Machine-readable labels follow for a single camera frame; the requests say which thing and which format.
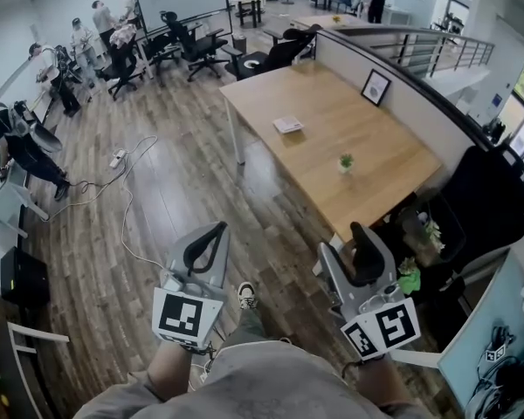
metal railing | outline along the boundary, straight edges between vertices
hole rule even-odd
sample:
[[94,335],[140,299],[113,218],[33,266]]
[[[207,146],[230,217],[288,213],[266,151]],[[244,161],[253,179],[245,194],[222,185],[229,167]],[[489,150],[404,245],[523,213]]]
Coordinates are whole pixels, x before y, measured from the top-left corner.
[[443,70],[487,65],[495,47],[474,38],[407,26],[362,26],[337,31],[419,78]]

black box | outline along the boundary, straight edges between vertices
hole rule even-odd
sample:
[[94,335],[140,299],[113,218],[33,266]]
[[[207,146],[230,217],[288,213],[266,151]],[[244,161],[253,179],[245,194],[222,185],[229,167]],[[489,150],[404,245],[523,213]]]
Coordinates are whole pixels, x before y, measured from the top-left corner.
[[35,309],[51,300],[46,264],[13,247],[0,260],[2,298]]

power strip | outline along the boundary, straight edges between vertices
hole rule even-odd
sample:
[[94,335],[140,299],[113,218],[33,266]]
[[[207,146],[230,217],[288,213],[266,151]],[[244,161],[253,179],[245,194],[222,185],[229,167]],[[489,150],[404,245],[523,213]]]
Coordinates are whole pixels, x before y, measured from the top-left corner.
[[124,157],[126,156],[126,151],[124,149],[119,149],[116,152],[113,153],[113,160],[111,161],[111,164],[109,165],[113,169],[117,169],[118,166],[121,164],[121,161],[124,160]]

cap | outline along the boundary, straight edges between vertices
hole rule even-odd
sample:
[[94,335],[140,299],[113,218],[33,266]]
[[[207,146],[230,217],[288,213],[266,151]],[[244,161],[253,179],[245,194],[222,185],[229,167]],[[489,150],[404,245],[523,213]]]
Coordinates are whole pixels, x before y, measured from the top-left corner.
[[33,55],[33,52],[35,52],[35,50],[37,50],[37,48],[40,48],[41,45],[39,44],[33,44],[32,46],[29,47],[29,55],[32,56]]

gray shirt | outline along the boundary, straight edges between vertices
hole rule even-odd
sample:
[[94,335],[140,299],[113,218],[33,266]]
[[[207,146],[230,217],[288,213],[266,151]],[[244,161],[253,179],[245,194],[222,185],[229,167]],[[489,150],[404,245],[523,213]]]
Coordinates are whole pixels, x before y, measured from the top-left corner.
[[413,404],[379,409],[319,357],[280,341],[223,349],[204,385],[168,402],[147,376],[108,389],[75,419],[428,419]]
[[93,22],[99,34],[109,31],[114,27],[113,16],[111,16],[111,11],[106,6],[101,6],[95,10],[93,13]]

